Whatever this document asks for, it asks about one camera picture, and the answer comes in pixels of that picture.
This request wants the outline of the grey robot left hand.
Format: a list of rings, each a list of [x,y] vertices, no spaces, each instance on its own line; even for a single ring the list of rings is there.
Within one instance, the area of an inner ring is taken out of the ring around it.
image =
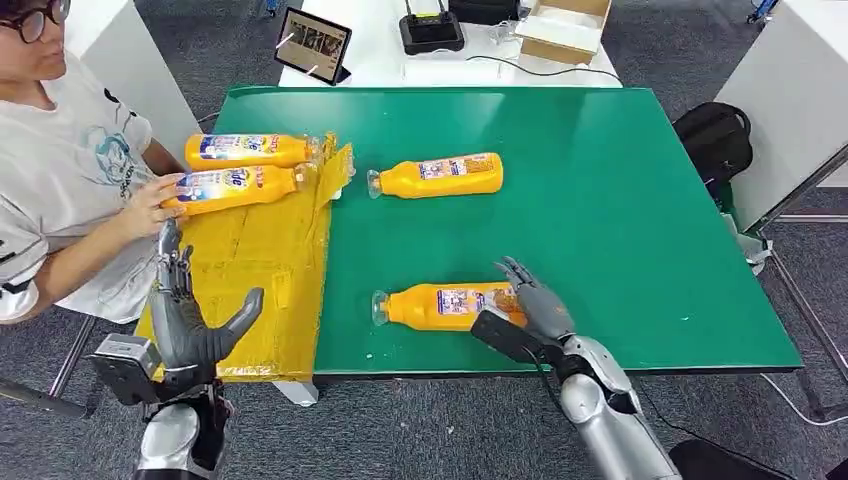
[[[177,221],[165,221],[158,237],[156,281],[149,304],[164,381],[183,392],[215,381],[217,363],[230,355],[262,313],[265,291],[250,289],[224,325],[208,326],[193,291],[193,247],[181,248],[181,239]]]

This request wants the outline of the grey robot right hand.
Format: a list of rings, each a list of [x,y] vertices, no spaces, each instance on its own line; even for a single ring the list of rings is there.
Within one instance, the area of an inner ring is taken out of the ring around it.
[[[496,267],[511,284],[526,317],[526,326],[542,338],[563,341],[574,334],[574,321],[560,297],[524,265],[504,256]]]

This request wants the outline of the person's right hand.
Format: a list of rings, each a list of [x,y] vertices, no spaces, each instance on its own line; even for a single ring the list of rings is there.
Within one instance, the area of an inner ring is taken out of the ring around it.
[[[185,218],[183,206],[164,206],[177,196],[177,183],[184,177],[183,173],[165,175],[137,190],[115,218],[119,232],[137,240],[156,234],[168,220]]]

